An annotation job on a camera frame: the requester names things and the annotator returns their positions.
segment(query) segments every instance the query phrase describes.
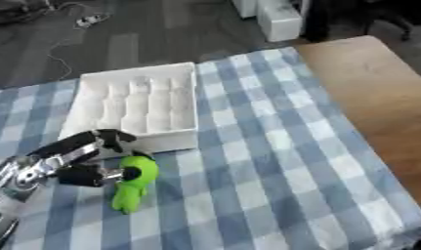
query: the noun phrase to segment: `chair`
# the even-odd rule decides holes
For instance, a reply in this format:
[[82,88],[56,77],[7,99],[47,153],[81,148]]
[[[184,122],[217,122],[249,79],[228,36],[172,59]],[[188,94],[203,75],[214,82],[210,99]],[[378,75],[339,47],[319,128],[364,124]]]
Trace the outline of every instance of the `chair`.
[[362,12],[365,14],[364,34],[367,35],[375,21],[387,21],[403,30],[402,41],[410,39],[412,24],[400,13],[400,4],[397,0],[359,0]]

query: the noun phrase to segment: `black chair leg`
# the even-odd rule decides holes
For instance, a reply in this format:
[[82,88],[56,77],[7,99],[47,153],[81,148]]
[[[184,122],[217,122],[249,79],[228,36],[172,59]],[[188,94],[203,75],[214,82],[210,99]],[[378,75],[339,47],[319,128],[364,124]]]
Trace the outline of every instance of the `black chair leg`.
[[394,24],[395,26],[401,28],[403,30],[403,34],[401,36],[402,41],[407,41],[410,39],[410,35],[412,32],[412,24],[410,24],[408,21],[406,21],[403,17],[400,15],[391,12],[391,11],[382,11],[382,12],[376,12],[373,17],[373,20],[382,20],[387,21],[391,24]]

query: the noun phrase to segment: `wooden table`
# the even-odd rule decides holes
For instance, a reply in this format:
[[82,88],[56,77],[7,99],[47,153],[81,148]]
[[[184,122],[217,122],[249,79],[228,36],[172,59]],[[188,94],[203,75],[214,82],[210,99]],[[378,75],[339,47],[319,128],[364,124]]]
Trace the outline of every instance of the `wooden table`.
[[421,77],[370,36],[297,49],[421,206]]

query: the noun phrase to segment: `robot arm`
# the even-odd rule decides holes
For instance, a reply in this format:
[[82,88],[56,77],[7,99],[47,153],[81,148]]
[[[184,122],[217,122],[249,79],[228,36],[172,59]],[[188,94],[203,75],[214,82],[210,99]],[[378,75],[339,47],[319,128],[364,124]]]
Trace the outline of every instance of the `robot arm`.
[[132,135],[118,130],[95,130],[43,146],[26,156],[27,167],[20,166],[17,182],[21,185],[38,183],[46,178],[57,177],[60,184],[100,187],[106,183],[129,181],[140,176],[135,168],[107,170],[98,165],[84,165],[103,151],[112,150],[128,155],[149,155],[132,150],[126,152],[125,143],[136,140]]
[[0,248],[17,227],[19,208],[49,178],[57,178],[64,185],[101,187],[143,177],[136,167],[104,169],[83,164],[95,157],[105,158],[104,153],[144,156],[153,161],[149,155],[131,149],[128,144],[136,139],[112,129],[87,131],[0,163]]

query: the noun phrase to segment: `table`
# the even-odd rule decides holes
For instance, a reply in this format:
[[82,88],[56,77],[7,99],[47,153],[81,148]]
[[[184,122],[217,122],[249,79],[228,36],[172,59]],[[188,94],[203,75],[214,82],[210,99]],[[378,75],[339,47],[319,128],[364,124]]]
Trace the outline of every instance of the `table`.
[[[138,212],[112,210],[113,187],[49,185],[9,247],[401,249],[421,238],[420,207],[293,48],[196,73],[199,148],[155,155],[160,176]],[[77,87],[0,91],[0,157],[56,140]]]
[[421,77],[371,36],[297,49],[421,206]]

